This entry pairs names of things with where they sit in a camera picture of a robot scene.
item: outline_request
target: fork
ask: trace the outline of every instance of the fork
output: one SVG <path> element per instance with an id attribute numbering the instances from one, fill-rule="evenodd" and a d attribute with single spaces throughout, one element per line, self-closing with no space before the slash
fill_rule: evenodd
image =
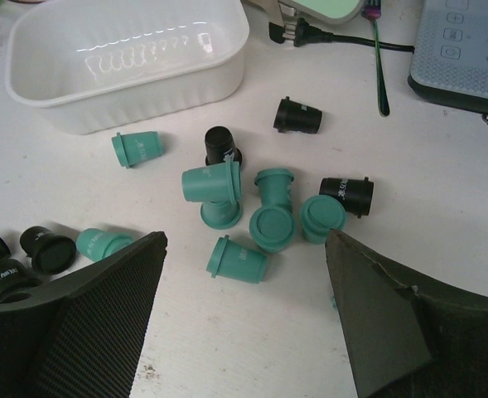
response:
<path id="1" fill-rule="evenodd" d="M 376 49 L 376 79 L 378 82 L 378 108 L 382 116 L 389 116 L 391 109 L 389 108 L 389 100 L 387 98 L 387 90 L 385 89 L 384 68 L 382 67 L 382 56 L 379 51 L 379 32 L 376 20 L 382 16 L 382 2 L 381 0 L 367 0 L 361 16 L 368 20 L 374 29 L 374 47 Z"/>

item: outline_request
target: white plastic container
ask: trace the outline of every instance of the white plastic container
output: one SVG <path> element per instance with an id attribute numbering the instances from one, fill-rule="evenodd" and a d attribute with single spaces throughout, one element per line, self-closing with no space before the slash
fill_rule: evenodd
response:
<path id="1" fill-rule="evenodd" d="M 56 0 L 12 29 L 6 87 L 91 133 L 231 95 L 248 36 L 240 0 Z"/>

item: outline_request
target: power cord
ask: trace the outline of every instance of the power cord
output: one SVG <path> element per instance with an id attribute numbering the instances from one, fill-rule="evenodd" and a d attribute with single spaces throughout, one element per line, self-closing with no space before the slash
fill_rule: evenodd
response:
<path id="1" fill-rule="evenodd" d="M 362 46 L 375 47 L 374 40 L 364 39 L 362 37 L 342 36 L 336 35 L 332 32 L 325 32 L 318 27 L 313 27 L 304 18 L 299 18 L 297 24 L 288 24 L 284 32 L 284 38 L 293 40 L 295 47 L 305 46 L 306 44 L 316 43 L 352 43 L 360 44 Z M 392 44 L 380 42 L 379 47 L 382 50 L 400 51 L 400 52 L 415 52 L 414 46 L 403 46 L 400 44 Z"/>

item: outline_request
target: gray electronic device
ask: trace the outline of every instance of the gray electronic device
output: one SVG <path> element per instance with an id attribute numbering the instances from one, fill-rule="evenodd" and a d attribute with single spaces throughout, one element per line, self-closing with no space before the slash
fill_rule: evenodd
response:
<path id="1" fill-rule="evenodd" d="M 408 82 L 430 102 L 488 114 L 488 0 L 425 0 Z"/>

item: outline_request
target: black base of device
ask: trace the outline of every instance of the black base of device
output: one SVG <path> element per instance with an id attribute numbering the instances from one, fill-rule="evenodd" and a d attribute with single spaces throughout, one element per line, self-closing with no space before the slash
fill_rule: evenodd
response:
<path id="1" fill-rule="evenodd" d="M 488 114 L 488 99 L 421 85 L 411 75 L 408 77 L 408 83 L 417 95 L 434 104 Z"/>

